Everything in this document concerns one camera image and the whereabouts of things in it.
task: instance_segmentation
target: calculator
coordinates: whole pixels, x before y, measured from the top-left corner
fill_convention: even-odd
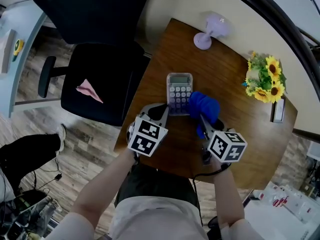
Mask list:
[[[189,115],[189,100],[193,91],[190,73],[170,73],[166,78],[166,97],[170,116]]]

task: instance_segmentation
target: lamp base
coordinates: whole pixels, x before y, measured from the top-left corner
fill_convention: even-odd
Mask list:
[[[195,46],[201,50],[208,50],[212,44],[211,37],[208,36],[208,38],[206,38],[205,36],[205,33],[198,33],[193,38]]]

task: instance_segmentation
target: chair armrest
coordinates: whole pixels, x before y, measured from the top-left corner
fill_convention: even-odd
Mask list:
[[[53,77],[65,75],[67,72],[67,66],[54,67],[56,59],[57,58],[54,56],[47,57],[42,67],[38,85],[38,94],[42,98],[47,97],[50,79]]]

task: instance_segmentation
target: person's arm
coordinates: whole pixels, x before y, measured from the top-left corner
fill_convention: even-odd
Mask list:
[[[133,151],[125,149],[107,168],[84,186],[71,212],[84,216],[95,228],[134,163]]]
[[[213,169],[219,170],[221,163],[213,157],[211,158]],[[234,177],[228,168],[213,179],[215,189],[216,213],[220,228],[228,224],[233,225],[237,221],[245,218],[245,209],[240,199]]]

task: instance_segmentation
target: lavender desk lamp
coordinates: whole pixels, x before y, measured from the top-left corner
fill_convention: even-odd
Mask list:
[[[225,37],[230,33],[230,26],[227,20],[218,13],[212,13],[206,19],[206,33],[198,33],[193,41],[196,47],[201,50],[207,50],[211,47],[211,37]]]

